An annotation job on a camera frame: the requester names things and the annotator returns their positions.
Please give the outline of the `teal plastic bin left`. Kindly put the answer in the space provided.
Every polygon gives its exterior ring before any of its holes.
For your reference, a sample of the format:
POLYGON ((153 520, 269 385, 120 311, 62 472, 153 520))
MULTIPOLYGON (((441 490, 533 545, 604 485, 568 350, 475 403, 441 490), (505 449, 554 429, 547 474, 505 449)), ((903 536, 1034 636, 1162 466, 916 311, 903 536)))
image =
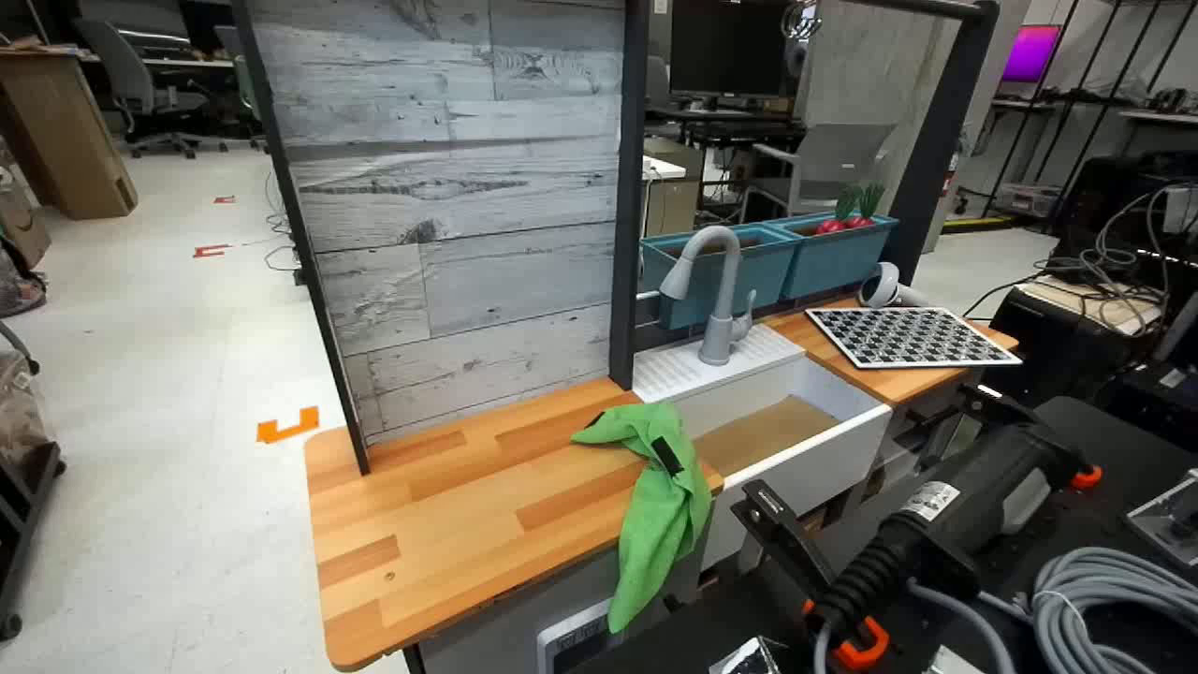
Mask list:
MULTIPOLYGON (((743 270, 739 270, 739 293, 733 293, 733 311, 764 311, 783 300, 783 280, 794 257, 794 248, 764 227, 764 223, 743 223, 739 239, 745 248, 743 270)), ((683 253, 683 234, 659 234, 641 243, 641 288, 654 293, 667 270, 683 253)), ((664 323, 670 328, 705 328, 712 304, 717 304, 717 284, 724 270, 724 248, 709 243, 695 257, 694 284, 685 300, 667 300, 664 304, 664 323)))

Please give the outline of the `green cloth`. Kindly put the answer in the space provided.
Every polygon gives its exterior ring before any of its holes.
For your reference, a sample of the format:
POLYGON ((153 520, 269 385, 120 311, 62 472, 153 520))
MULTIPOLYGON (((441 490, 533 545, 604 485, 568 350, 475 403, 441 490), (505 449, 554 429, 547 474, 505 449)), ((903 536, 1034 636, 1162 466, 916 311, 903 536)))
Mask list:
POLYGON ((641 461, 618 536, 618 582, 606 615, 626 632, 667 587, 712 520, 717 496, 675 403, 613 403, 574 435, 577 446, 629 449, 641 461))

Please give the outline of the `grey wood backdrop panel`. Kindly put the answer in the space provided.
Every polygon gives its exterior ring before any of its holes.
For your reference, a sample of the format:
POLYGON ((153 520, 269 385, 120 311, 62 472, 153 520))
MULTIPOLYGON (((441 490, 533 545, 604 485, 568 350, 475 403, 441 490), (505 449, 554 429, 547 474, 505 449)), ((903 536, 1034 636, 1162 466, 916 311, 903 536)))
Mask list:
POLYGON ((626 0, 249 0, 347 414, 601 378, 626 0))

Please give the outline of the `teal plastic bin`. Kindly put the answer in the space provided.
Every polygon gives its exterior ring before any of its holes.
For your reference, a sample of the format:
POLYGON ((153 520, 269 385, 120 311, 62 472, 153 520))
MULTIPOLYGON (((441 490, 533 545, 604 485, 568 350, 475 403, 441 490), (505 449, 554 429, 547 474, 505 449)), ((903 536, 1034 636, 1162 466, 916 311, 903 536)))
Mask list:
MULTIPOLYGON (((733 311, 764 311, 783 300, 783 280, 794 257, 794 248, 764 227, 764 223, 743 223, 739 239, 745 248, 743 270, 739 270, 739 293, 733 293, 733 311)), ((654 293, 667 270, 683 253, 683 234, 659 234, 641 243, 641 288, 654 293)), ((724 270, 724 248, 709 243, 695 257, 694 284, 685 300, 667 300, 664 304, 664 323, 670 328, 705 328, 712 304, 717 304, 717 284, 724 270)))
POLYGON ((831 218, 779 218, 773 220, 773 230, 794 248, 783 300, 799 304, 874 277, 894 230, 894 218, 851 218, 839 227, 831 227, 831 218))

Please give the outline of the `checkerboard calibration board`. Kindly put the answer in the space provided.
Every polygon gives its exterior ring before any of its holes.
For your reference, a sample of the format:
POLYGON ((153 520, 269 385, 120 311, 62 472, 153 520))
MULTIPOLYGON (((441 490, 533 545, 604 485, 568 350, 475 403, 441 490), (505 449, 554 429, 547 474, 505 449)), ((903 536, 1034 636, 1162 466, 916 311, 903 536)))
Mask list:
POLYGON ((944 308, 808 308, 860 370, 1020 366, 1020 354, 944 308))

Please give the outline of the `black computer monitor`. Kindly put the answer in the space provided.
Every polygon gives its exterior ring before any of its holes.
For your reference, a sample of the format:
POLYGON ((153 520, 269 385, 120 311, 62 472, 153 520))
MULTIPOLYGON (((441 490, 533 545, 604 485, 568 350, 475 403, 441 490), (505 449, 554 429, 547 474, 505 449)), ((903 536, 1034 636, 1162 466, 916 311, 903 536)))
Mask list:
POLYGON ((779 97, 787 0, 675 0, 670 87, 683 94, 779 97))

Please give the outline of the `white sink basin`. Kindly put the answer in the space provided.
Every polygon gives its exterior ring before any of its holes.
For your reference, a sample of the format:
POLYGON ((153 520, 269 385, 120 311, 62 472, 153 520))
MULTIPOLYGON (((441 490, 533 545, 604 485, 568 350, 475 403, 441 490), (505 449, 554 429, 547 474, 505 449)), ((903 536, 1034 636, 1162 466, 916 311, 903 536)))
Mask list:
POLYGON ((891 418, 884 399, 767 325, 752 325, 724 366, 705 363, 699 343, 636 350, 634 394, 670 403, 718 474, 705 569, 745 541, 733 516, 745 482, 764 477, 794 512, 812 512, 869 474, 891 418))

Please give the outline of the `black vertical frame post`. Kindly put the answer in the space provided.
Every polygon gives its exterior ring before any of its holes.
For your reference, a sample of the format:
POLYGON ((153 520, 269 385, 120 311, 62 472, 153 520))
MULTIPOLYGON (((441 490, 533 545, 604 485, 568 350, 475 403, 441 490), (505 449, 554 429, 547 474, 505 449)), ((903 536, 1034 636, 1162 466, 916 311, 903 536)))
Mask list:
POLYGON ((622 139, 618 139, 618 208, 612 263, 612 354, 606 378, 634 388, 636 350, 636 253, 644 205, 644 79, 648 79, 648 0, 622 0, 622 139))

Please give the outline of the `orange floor tape marker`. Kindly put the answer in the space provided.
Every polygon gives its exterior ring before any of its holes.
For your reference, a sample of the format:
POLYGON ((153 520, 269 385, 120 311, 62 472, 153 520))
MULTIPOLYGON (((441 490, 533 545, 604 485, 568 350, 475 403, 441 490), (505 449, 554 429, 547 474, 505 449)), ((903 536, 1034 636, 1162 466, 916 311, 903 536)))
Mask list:
POLYGON ((317 423, 322 423, 317 403, 309 403, 309 409, 299 409, 291 418, 262 418, 262 423, 255 425, 255 440, 279 446, 279 440, 299 436, 299 435, 309 435, 309 429, 317 429, 317 423))

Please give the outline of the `grey tap faucet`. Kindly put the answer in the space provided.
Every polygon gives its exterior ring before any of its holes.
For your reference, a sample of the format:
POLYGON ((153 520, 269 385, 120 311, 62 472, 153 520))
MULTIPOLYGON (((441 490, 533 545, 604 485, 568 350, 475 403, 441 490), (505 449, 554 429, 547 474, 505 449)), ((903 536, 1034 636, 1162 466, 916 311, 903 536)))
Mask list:
POLYGON ((659 280, 659 293, 667 300, 685 300, 688 284, 694 284, 695 257, 699 257, 699 252, 709 243, 724 248, 724 270, 718 270, 717 304, 712 304, 695 359, 709 363, 709 366, 727 366, 733 343, 745 340, 749 328, 752 328, 752 315, 739 315, 733 311, 739 270, 743 270, 743 257, 745 257, 745 248, 743 248, 739 230, 732 223, 705 223, 699 230, 694 230, 683 243, 678 263, 659 280))

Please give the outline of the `teal plastic bin right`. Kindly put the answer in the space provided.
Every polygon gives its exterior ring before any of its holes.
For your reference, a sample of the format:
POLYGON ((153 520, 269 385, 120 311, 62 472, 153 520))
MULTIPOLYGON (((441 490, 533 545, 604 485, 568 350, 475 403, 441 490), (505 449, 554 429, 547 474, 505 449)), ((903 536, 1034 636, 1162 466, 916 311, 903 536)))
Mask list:
POLYGON ((794 248, 783 300, 799 304, 874 277, 894 230, 894 218, 851 218, 839 227, 831 227, 831 218, 779 218, 773 220, 773 230, 794 248))

